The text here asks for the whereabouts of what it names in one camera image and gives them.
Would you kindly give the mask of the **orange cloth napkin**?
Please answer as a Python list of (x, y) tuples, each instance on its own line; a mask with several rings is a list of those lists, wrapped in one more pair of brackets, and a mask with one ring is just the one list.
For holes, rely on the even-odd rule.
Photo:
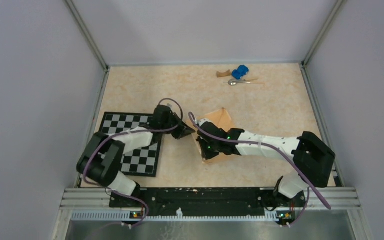
[[(232, 128), (236, 128), (235, 123), (233, 122), (229, 112), (225, 108), (220, 108), (216, 111), (207, 113), (205, 115), (197, 116), (197, 120), (201, 119), (208, 119), (210, 120), (213, 124), (215, 124), (218, 128), (223, 129), (225, 132), (228, 132)], [(220, 153), (218, 156), (212, 158), (212, 159), (204, 159), (202, 157), (202, 150), (199, 145), (199, 143), (196, 141), (198, 138), (197, 133), (193, 133), (192, 137), (195, 141), (195, 145), (198, 149), (199, 155), (202, 158), (202, 162), (204, 164), (218, 164), (226, 161), (230, 161), (234, 158), (233, 155), (225, 155), (223, 153)]]

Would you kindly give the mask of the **silver metal spoon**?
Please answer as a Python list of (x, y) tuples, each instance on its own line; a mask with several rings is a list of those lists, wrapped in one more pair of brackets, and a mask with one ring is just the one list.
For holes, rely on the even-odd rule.
[(258, 78), (253, 78), (253, 79), (230, 79), (227, 84), (229, 86), (235, 86), (235, 85), (238, 85), (238, 84), (251, 84), (252, 82), (254, 81), (257, 81)]

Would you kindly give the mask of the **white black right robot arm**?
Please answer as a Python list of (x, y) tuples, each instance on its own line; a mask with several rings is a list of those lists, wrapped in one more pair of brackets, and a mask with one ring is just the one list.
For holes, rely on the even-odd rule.
[(207, 118), (194, 120), (205, 160), (219, 154), (281, 159), (293, 172), (282, 176), (273, 192), (279, 206), (287, 206), (301, 191), (310, 188), (327, 209), (331, 206), (319, 189), (328, 185), (336, 153), (317, 135), (304, 131), (298, 137), (260, 135), (242, 128), (224, 131)]

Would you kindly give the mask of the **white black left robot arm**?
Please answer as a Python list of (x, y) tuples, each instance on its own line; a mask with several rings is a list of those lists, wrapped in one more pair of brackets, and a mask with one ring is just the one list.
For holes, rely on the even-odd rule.
[(134, 207), (140, 202), (141, 187), (121, 172), (123, 156), (156, 144), (163, 135), (179, 140), (194, 132), (170, 107), (158, 105), (153, 115), (135, 128), (112, 135), (96, 132), (77, 162), (76, 170), (88, 184), (110, 189), (120, 195), (127, 206)]

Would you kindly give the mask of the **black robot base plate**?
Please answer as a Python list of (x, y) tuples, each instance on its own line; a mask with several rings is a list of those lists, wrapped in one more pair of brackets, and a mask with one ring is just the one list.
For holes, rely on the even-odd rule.
[(181, 210), (186, 217), (263, 216), (280, 208), (303, 207), (305, 196), (300, 192), (289, 199), (274, 193), (272, 187), (197, 187), (141, 188), (135, 199), (112, 193), (110, 208), (136, 208), (147, 205), (148, 217), (173, 216)]

